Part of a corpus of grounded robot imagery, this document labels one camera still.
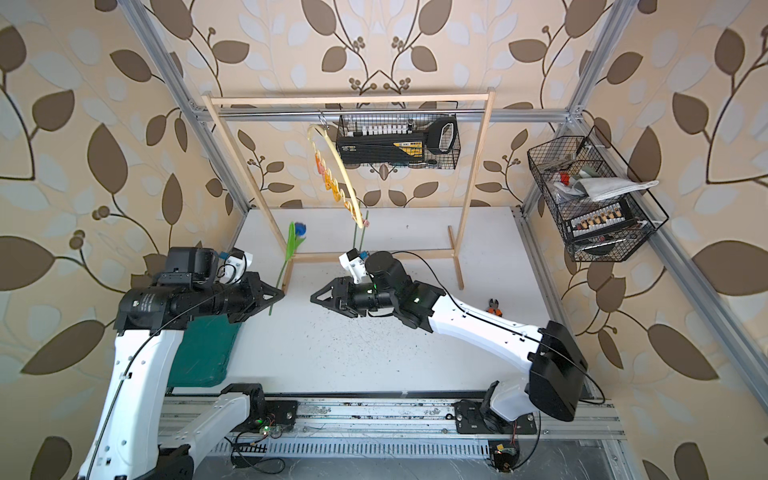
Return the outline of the blue tulip flower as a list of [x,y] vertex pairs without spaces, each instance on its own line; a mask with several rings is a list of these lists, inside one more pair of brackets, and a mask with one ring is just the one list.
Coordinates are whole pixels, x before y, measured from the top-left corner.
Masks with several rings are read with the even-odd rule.
[[307,226],[304,223],[291,222],[289,225],[284,262],[277,279],[277,287],[281,291],[285,290],[283,281],[286,279],[288,265],[293,260],[298,247],[304,242],[306,232]]

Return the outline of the yellow clip hanger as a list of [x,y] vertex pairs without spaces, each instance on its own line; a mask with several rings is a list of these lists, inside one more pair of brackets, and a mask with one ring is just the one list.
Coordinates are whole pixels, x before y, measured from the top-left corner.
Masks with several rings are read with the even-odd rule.
[[362,229],[364,215],[361,201],[354,190],[347,169],[325,127],[311,124],[307,139],[314,151],[317,173],[322,177],[325,189],[334,200],[342,204],[352,216],[355,225]]

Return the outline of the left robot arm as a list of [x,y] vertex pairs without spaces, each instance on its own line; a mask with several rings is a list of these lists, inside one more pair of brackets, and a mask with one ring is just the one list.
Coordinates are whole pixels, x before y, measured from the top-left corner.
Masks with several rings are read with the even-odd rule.
[[241,251],[222,260],[210,248],[171,248],[150,285],[119,302],[107,398],[79,478],[190,479],[232,430],[269,424],[262,387],[231,384],[171,440],[159,440],[172,364],[188,325],[217,315],[242,323],[283,297],[249,270]]

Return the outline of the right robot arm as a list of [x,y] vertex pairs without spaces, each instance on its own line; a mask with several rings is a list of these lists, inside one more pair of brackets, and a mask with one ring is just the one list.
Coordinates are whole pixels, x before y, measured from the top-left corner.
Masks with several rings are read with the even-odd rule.
[[313,293],[311,303],[348,318],[382,311],[408,328],[462,340],[512,365],[511,376],[492,382],[466,420],[500,434],[534,412],[574,421],[588,363],[563,324],[538,327],[479,310],[441,286],[412,279],[386,251],[362,258],[352,249],[339,261],[346,276]]

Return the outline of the green plastic tool case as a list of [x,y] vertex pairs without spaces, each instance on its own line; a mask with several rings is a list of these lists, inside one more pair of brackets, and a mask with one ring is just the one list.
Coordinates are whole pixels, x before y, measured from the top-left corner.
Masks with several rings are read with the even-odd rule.
[[226,315],[198,317],[188,324],[168,379],[169,388],[214,387],[227,376],[241,325]]

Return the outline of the orange handled pliers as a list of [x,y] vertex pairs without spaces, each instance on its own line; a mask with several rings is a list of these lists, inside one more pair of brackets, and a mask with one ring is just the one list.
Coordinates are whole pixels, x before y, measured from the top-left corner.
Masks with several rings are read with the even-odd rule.
[[499,301],[497,299],[490,299],[488,302],[487,312],[498,317],[502,317],[503,313],[500,309]]

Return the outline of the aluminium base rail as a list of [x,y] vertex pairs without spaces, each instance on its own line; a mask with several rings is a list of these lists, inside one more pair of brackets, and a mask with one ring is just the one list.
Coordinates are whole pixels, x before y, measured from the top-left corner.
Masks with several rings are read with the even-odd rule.
[[582,405],[571,422],[525,414],[494,433],[473,400],[310,396],[269,397],[266,404],[272,414],[264,423],[272,434],[231,432],[212,455],[231,455],[238,441],[240,454],[250,457],[483,459],[502,443],[603,447],[626,437],[610,405]]

